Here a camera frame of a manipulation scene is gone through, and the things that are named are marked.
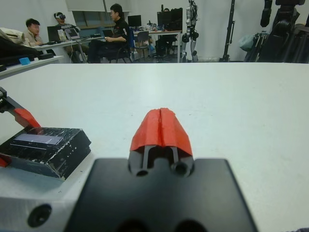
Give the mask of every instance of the desk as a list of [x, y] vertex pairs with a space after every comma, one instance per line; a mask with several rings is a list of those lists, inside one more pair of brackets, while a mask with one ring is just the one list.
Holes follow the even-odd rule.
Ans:
[[[168, 107], [195, 158], [229, 160], [260, 232], [307, 227], [307, 73], [307, 64], [51, 64], [0, 80], [42, 126], [83, 128], [92, 141], [65, 182], [0, 168], [0, 196], [76, 200], [93, 160], [127, 158], [146, 113]], [[1, 144], [21, 126], [0, 117]]]
[[61, 59], [63, 59], [63, 56], [56, 56], [50, 59], [35, 60], [28, 65], [17, 64], [14, 66], [7, 67], [5, 71], [0, 72], [0, 80], [47, 64], [59, 63]]
[[33, 48], [35, 48], [38, 51], [43, 51], [44, 53], [46, 53], [46, 50], [48, 50], [48, 49], [53, 49], [53, 48], [58, 48], [58, 47], [66, 47], [66, 46], [78, 44], [79, 49], [80, 49], [81, 54], [82, 54], [83, 61], [84, 61], [84, 63], [86, 63], [86, 58], [84, 56], [84, 53], [83, 53], [83, 50], [82, 50], [82, 47], [80, 46], [80, 44], [84, 44], [84, 43], [90, 42], [92, 40], [102, 40], [102, 41], [104, 41], [103, 37], [96, 37], [96, 38], [72, 40], [72, 41], [67, 41], [67, 42], [62, 42], [62, 43], [57, 43], [57, 44], [52, 44], [52, 45], [34, 46]]
[[[134, 35], [137, 35], [141, 31], [135, 31]], [[149, 35], [178, 35], [178, 45], [177, 45], [177, 63], [180, 63], [180, 43], [181, 43], [181, 33], [182, 30], [173, 31], [150, 31]]]

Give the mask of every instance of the office desk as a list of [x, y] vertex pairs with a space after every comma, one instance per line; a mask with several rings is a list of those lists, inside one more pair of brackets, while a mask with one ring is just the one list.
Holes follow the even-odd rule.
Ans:
[[[141, 31], [135, 31], [134, 35], [137, 35]], [[181, 33], [182, 30], [173, 31], [150, 31], [149, 35], [178, 35], [178, 45], [177, 45], [177, 63], [180, 63], [180, 43], [181, 43]]]
[[[0, 80], [42, 126], [82, 128], [92, 141], [65, 182], [0, 168], [0, 196], [76, 200], [93, 160], [127, 158], [147, 112], [168, 107], [195, 159], [229, 160], [260, 232], [307, 227], [307, 73], [306, 64], [51, 64]], [[1, 144], [21, 126], [0, 117]]]
[[46, 50], [48, 50], [48, 49], [53, 49], [53, 48], [58, 48], [58, 47], [67, 47], [67, 46], [71, 46], [71, 45], [78, 45], [80, 52], [82, 54], [83, 61], [84, 61], [84, 63], [86, 63], [86, 59], [85, 59], [81, 44], [88, 43], [92, 40], [102, 40], [102, 41], [104, 41], [104, 37], [72, 40], [72, 41], [67, 41], [67, 42], [62, 42], [62, 43], [57, 43], [57, 44], [52, 44], [52, 45], [34, 46], [33, 48], [35, 48], [38, 51], [43, 51], [44, 53], [46, 53]]
[[5, 71], [0, 72], [0, 80], [47, 64], [57, 64], [61, 59], [63, 59], [63, 56], [55, 56], [50, 59], [35, 60], [28, 65], [17, 64], [7, 67]]

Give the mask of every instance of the blue object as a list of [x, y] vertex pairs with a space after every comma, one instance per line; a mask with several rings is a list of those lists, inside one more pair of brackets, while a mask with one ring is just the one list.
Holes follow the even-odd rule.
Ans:
[[21, 58], [19, 59], [19, 62], [21, 63], [21, 65], [27, 65], [27, 64], [30, 64], [30, 60], [28, 57], [25, 57], [25, 58]]

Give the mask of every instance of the black box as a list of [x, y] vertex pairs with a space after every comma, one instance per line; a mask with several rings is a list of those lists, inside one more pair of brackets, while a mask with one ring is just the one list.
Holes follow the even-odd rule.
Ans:
[[11, 167], [65, 180], [90, 153], [82, 129], [24, 129], [0, 145]]

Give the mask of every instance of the chair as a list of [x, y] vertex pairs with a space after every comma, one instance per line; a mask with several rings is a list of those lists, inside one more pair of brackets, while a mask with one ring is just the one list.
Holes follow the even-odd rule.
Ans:
[[131, 44], [132, 44], [132, 35], [130, 30], [128, 41], [121, 48], [119, 48], [118, 51], [115, 52], [114, 54], [103, 57], [105, 57], [110, 63], [112, 62], [113, 59], [116, 60], [116, 63], [118, 63], [118, 59], [120, 58], [124, 61], [124, 63], [126, 63], [125, 58], [128, 58], [132, 63], [131, 50], [130, 50]]
[[135, 49], [141, 49], [142, 50], [144, 60], [146, 61], [144, 49], [149, 49], [149, 45], [147, 45], [147, 46], [143, 45], [144, 41], [148, 41], [148, 44], [150, 44], [149, 32], [148, 31], [139, 32], [137, 34], [137, 41], [136, 41], [138, 44], [135, 43]]

